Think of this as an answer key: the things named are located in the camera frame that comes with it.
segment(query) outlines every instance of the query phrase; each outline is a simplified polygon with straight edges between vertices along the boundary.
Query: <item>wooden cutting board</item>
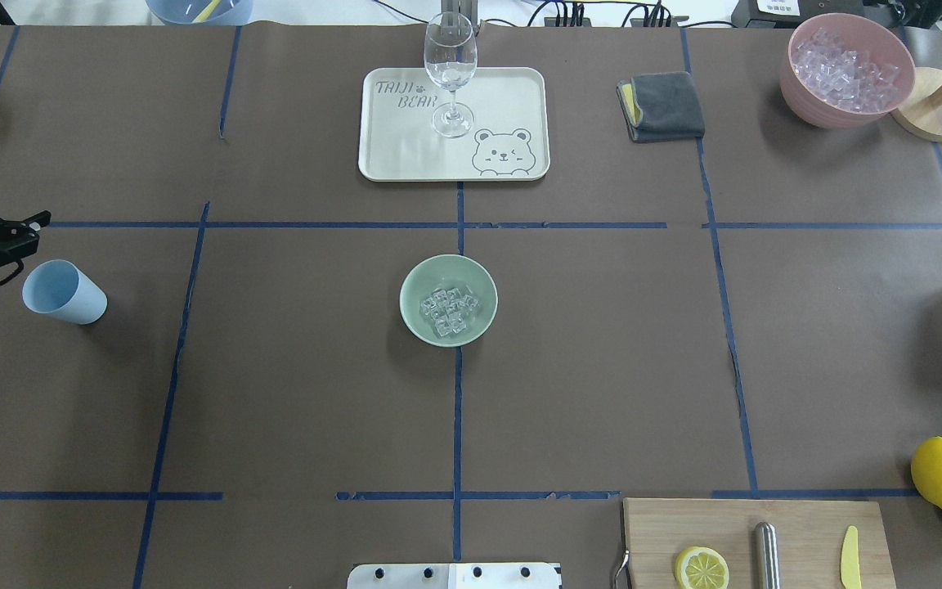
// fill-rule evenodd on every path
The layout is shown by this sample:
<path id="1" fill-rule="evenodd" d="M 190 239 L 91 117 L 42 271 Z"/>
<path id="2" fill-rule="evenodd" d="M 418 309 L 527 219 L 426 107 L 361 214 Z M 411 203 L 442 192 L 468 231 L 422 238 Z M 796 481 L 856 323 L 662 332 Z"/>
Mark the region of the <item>wooden cutting board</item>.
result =
<path id="1" fill-rule="evenodd" d="M 881 510 L 873 501 L 624 499 L 631 585 L 677 589 L 674 560 L 690 546 L 714 548 L 729 564 L 729 589 L 754 589 L 754 530 L 777 529 L 781 589 L 842 589 L 841 540 L 859 529 L 863 589 L 896 589 Z"/>

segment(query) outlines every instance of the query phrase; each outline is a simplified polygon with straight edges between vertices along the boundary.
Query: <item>halved lemon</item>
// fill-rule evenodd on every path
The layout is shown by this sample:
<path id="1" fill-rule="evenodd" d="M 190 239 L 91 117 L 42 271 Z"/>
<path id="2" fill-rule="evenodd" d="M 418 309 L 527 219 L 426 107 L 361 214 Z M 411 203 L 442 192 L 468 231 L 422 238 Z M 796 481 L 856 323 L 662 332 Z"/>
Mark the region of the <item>halved lemon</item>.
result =
<path id="1" fill-rule="evenodd" d="M 675 559 L 674 578 L 681 589 L 725 589 L 729 585 L 729 566 L 713 549 L 692 546 Z"/>

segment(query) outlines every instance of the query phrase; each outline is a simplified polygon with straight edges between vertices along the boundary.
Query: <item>light blue container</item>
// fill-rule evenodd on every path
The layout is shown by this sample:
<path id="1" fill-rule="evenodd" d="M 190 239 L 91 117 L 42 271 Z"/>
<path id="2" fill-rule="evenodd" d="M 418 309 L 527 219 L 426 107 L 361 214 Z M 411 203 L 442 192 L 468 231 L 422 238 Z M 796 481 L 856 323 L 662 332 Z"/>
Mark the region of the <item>light blue container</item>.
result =
<path id="1" fill-rule="evenodd" d="M 221 0 L 217 10 L 213 11 L 205 22 L 194 23 L 191 20 L 206 8 L 209 0 L 146 0 L 152 14 L 165 24 L 222 24 L 240 26 L 249 23 L 253 11 L 253 0 Z"/>

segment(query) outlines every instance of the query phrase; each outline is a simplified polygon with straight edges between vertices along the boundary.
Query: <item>folded gray cloth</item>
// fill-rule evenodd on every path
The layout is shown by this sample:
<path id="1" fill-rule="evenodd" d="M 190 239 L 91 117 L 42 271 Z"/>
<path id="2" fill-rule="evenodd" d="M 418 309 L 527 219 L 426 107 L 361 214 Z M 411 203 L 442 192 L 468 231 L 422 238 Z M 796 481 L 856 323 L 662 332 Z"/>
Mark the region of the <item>folded gray cloth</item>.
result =
<path id="1" fill-rule="evenodd" d="M 636 144 L 703 137 L 703 111 L 687 71 L 642 74 L 617 84 L 627 119 L 627 133 Z"/>

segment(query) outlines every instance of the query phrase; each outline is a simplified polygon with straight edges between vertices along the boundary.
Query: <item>cartoon bear drawing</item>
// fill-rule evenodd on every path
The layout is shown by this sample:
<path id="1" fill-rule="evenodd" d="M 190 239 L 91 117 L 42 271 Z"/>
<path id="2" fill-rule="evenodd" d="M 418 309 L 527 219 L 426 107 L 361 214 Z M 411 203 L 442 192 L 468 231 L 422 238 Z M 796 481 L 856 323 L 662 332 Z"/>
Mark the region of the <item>cartoon bear drawing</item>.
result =
<path id="1" fill-rule="evenodd" d="M 493 133 L 489 129 L 475 131 L 478 150 L 471 163 L 482 176 L 528 176 L 536 165 L 530 149 L 530 132 L 515 129 L 509 133 Z"/>

